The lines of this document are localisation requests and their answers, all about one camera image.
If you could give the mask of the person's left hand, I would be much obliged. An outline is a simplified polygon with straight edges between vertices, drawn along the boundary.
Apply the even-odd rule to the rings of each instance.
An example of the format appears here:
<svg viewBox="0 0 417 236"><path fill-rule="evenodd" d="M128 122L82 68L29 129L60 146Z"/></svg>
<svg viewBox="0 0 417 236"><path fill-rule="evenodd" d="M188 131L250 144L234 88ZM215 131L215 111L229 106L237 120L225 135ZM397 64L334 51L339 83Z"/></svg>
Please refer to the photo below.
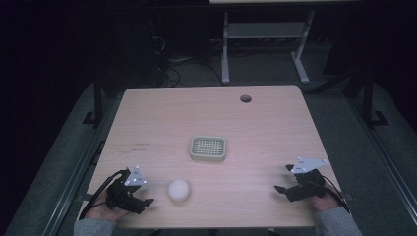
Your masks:
<svg viewBox="0 0 417 236"><path fill-rule="evenodd" d="M115 207L111 209L105 203L107 192L103 191L95 200L93 207L86 213L85 218L118 221L129 214L128 211Z"/></svg>

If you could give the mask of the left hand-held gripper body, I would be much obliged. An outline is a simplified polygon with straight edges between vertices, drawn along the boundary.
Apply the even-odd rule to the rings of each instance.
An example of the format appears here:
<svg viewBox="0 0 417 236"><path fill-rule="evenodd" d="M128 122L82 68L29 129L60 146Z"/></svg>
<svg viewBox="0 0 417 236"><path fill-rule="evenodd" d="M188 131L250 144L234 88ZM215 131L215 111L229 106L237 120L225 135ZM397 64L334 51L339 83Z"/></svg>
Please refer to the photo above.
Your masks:
<svg viewBox="0 0 417 236"><path fill-rule="evenodd" d="M137 199L134 196L134 193L147 182L138 166L133 170L126 168L116 172L110 177L110 181L111 184L106 190L107 198L105 200L109 208L118 207L126 211L133 211L134 207L146 207L144 206L144 200Z"/></svg>

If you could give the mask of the person's right hand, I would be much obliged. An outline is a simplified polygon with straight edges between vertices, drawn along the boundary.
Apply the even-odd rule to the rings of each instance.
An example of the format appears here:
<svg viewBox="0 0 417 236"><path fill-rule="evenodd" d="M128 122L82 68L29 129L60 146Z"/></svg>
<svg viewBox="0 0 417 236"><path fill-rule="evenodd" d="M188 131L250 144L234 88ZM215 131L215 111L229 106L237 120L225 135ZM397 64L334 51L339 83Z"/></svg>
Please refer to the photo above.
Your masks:
<svg viewBox="0 0 417 236"><path fill-rule="evenodd" d="M310 202L316 212L339 207L338 201L329 192L326 192L322 197L311 197Z"/></svg>

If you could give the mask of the pale green soap dish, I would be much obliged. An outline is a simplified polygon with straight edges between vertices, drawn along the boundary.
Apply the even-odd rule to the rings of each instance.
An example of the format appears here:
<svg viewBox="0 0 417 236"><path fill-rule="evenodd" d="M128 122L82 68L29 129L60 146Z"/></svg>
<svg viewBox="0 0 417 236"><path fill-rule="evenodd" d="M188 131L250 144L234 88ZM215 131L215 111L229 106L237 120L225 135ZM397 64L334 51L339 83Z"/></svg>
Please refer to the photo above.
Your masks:
<svg viewBox="0 0 417 236"><path fill-rule="evenodd" d="M222 162L225 159L226 140L223 137L194 136L190 155L196 161Z"/></svg>

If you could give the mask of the white oval soap bar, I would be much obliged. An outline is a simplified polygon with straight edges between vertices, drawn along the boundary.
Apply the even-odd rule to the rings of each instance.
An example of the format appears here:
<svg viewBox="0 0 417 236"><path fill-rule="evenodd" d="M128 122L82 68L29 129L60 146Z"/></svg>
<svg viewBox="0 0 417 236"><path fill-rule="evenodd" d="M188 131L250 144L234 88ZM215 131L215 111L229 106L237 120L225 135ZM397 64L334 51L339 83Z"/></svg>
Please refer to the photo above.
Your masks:
<svg viewBox="0 0 417 236"><path fill-rule="evenodd" d="M173 180L168 186L168 197L177 203L186 201L191 194L191 187L186 180Z"/></svg>

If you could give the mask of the grey metal table frame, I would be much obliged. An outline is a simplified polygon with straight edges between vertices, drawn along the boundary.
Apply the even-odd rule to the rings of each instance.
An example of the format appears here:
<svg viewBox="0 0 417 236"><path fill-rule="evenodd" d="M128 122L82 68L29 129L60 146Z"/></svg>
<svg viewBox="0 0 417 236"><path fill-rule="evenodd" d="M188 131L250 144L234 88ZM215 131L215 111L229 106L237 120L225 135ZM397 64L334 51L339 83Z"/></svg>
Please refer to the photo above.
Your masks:
<svg viewBox="0 0 417 236"><path fill-rule="evenodd" d="M228 61L228 41L230 39L299 39L298 48L291 52L291 57L298 77L302 84L310 82L305 67L302 62L304 51L315 11L308 13L304 22L289 23L230 23L228 13L224 14L222 52L221 52L221 82L224 85L230 83L229 61Z"/></svg>

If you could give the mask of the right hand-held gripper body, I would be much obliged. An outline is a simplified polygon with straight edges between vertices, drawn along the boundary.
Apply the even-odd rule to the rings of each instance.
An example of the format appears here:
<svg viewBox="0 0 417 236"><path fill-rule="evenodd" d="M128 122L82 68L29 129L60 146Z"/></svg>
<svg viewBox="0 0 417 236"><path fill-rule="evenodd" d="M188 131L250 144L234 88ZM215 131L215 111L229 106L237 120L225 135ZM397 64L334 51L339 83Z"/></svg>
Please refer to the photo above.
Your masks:
<svg viewBox="0 0 417 236"><path fill-rule="evenodd" d="M325 191L325 179L319 168L328 164L326 159L299 157L291 173L297 186L288 188L284 194L290 202L300 201L313 196L322 197Z"/></svg>

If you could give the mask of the black metal stand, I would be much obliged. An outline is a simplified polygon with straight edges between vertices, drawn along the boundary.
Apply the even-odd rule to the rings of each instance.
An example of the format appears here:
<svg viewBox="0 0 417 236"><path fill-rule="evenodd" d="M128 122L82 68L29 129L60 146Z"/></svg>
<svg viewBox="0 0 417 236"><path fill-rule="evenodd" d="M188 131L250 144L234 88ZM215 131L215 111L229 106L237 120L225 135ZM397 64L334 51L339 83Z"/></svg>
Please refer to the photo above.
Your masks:
<svg viewBox="0 0 417 236"><path fill-rule="evenodd" d="M100 124L102 117L102 76L100 73L97 73L93 82L93 111L86 114L83 123L93 125L96 128Z"/></svg>
<svg viewBox="0 0 417 236"><path fill-rule="evenodd" d="M375 126L387 126L388 121L382 111L373 109L374 82L370 71L365 73L363 85L362 118L366 125L373 129Z"/></svg>

